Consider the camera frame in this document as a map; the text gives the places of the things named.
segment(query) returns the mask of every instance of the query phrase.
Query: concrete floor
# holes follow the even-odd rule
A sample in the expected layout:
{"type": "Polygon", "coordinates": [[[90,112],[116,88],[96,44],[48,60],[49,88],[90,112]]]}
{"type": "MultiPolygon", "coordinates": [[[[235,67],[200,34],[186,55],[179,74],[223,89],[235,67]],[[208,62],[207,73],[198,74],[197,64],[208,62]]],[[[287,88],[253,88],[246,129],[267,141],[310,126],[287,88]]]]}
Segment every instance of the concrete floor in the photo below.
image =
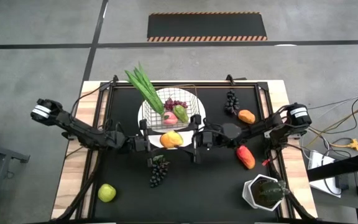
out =
{"type": "MultiPolygon", "coordinates": [[[[101,0],[0,0],[0,44],[90,43],[101,0]]],[[[151,12],[260,11],[269,40],[358,39],[358,0],[110,0],[99,42],[144,42],[151,12]]],[[[88,49],[0,50],[0,145],[31,154],[26,165],[12,163],[15,177],[0,194],[0,223],[48,220],[67,141],[58,128],[31,121],[38,98],[70,108],[81,86],[88,49]]],[[[153,80],[282,79],[290,102],[318,106],[358,93],[358,45],[303,47],[193,47],[98,49],[90,80],[125,80],[123,70],[142,62],[153,80]]],[[[315,128],[349,114],[350,103],[316,119],[315,128]]],[[[352,127],[352,121],[343,129],[352,127]]],[[[354,131],[329,140],[351,136],[354,131]]],[[[312,135],[305,137],[309,142],[312,135]]],[[[323,150],[322,144],[312,149],[323,150]]],[[[355,223],[348,207],[315,197],[321,218],[355,223]]]]}

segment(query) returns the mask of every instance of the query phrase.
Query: wire basket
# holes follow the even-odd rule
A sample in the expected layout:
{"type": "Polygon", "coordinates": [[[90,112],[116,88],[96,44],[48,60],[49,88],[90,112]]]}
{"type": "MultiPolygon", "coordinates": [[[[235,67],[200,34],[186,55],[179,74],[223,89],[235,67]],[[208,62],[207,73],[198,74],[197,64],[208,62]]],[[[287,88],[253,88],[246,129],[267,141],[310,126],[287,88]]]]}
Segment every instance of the wire basket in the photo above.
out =
{"type": "Polygon", "coordinates": [[[186,102],[187,105],[187,116],[189,117],[189,120],[185,123],[181,122],[178,119],[178,122],[176,124],[164,124],[163,123],[163,116],[156,113],[151,106],[144,101],[142,103],[142,117],[143,119],[147,120],[147,126],[152,128],[153,130],[162,130],[166,129],[166,131],[169,130],[175,130],[175,129],[181,129],[185,128],[190,123],[190,117],[194,114],[200,113],[200,108],[198,106],[198,98],[197,98],[197,90],[194,85],[191,86],[181,86],[186,89],[194,90],[194,93],[190,93],[189,91],[183,90],[181,88],[178,88],[179,86],[170,86],[167,88],[162,88],[160,90],[157,90],[157,95],[160,97],[162,103],[165,103],[168,98],[171,98],[173,101],[178,100],[182,102],[186,102]]]}

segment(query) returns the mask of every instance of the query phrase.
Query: white pot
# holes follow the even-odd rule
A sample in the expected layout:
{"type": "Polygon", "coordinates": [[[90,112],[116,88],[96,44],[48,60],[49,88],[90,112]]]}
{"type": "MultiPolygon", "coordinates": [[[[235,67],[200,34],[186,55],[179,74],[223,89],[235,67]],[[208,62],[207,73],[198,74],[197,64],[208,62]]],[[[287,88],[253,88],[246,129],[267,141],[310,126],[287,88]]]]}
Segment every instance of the white pot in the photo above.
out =
{"type": "Polygon", "coordinates": [[[252,196],[252,191],[251,191],[251,185],[257,180],[259,179],[259,177],[263,177],[269,180],[274,180],[277,182],[277,179],[274,179],[272,177],[268,177],[262,174],[259,174],[258,176],[256,176],[253,180],[247,181],[244,183],[244,188],[242,189],[242,198],[248,202],[248,204],[252,207],[252,208],[260,208],[266,211],[274,211],[277,206],[281,203],[282,200],[280,200],[279,202],[277,202],[272,208],[267,208],[267,207],[263,207],[260,206],[258,204],[255,203],[254,197],[252,196]]]}

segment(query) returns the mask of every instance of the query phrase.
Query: grape bunch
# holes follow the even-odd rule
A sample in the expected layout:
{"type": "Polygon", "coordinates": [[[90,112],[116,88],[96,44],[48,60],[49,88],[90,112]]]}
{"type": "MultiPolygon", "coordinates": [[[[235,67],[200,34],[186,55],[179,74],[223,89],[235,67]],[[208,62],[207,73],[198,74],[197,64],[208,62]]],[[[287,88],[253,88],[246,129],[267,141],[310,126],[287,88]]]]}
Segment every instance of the grape bunch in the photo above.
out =
{"type": "Polygon", "coordinates": [[[224,105],[224,110],[229,114],[235,114],[236,111],[240,108],[240,101],[236,97],[234,90],[230,90],[227,93],[227,101],[224,105]]]}
{"type": "Polygon", "coordinates": [[[150,178],[150,187],[154,188],[161,184],[168,171],[169,162],[165,158],[153,161],[152,177],[150,178]]]}
{"type": "Polygon", "coordinates": [[[176,106],[176,105],[180,105],[180,106],[182,106],[184,108],[187,108],[186,102],[182,102],[182,101],[179,101],[179,100],[173,101],[170,97],[166,100],[166,102],[164,104],[164,108],[166,110],[172,111],[173,107],[176,106]]]}

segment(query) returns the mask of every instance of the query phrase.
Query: purple grapes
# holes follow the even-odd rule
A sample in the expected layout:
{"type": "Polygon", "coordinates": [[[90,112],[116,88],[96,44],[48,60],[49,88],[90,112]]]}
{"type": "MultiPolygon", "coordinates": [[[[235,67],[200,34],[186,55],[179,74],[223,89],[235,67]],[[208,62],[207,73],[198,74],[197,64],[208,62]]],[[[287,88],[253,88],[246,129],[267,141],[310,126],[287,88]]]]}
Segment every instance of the purple grapes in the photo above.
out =
{"type": "Polygon", "coordinates": [[[169,111],[172,111],[173,110],[173,107],[176,106],[176,105],[180,105],[184,108],[187,108],[188,106],[186,105],[186,102],[182,102],[182,101],[179,101],[179,100],[175,100],[173,101],[170,97],[168,98],[168,100],[165,102],[164,104],[164,108],[166,110],[169,110],[169,111]]]}

